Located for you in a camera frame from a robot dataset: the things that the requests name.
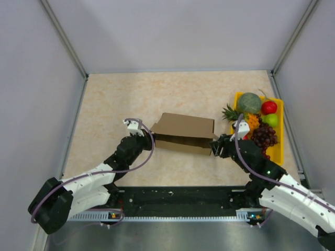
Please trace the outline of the brown cardboard box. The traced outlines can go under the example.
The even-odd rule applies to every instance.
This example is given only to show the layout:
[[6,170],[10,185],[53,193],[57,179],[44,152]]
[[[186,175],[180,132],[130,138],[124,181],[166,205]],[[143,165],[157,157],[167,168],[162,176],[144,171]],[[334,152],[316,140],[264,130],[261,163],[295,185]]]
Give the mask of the brown cardboard box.
[[209,156],[215,120],[164,112],[151,127],[160,149]]

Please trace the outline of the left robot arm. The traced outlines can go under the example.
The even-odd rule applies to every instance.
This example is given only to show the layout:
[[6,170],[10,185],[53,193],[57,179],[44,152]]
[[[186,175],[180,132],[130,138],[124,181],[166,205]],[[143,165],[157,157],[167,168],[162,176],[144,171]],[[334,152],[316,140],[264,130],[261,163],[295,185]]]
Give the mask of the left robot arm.
[[122,138],[114,153],[95,168],[68,179],[49,178],[28,207],[31,222],[53,234],[69,218],[87,209],[114,207],[119,195],[108,186],[144,166],[132,165],[142,152],[153,154],[155,140],[153,132],[141,130],[140,134]]

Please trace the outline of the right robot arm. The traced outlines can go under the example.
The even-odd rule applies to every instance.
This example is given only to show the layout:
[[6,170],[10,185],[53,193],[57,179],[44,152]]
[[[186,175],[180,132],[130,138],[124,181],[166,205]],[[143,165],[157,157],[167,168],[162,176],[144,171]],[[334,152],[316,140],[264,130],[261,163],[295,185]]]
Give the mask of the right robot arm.
[[302,226],[327,250],[334,250],[334,206],[297,182],[285,169],[263,156],[251,140],[222,134],[210,142],[215,156],[231,158],[251,182],[244,194],[247,205],[280,213]]

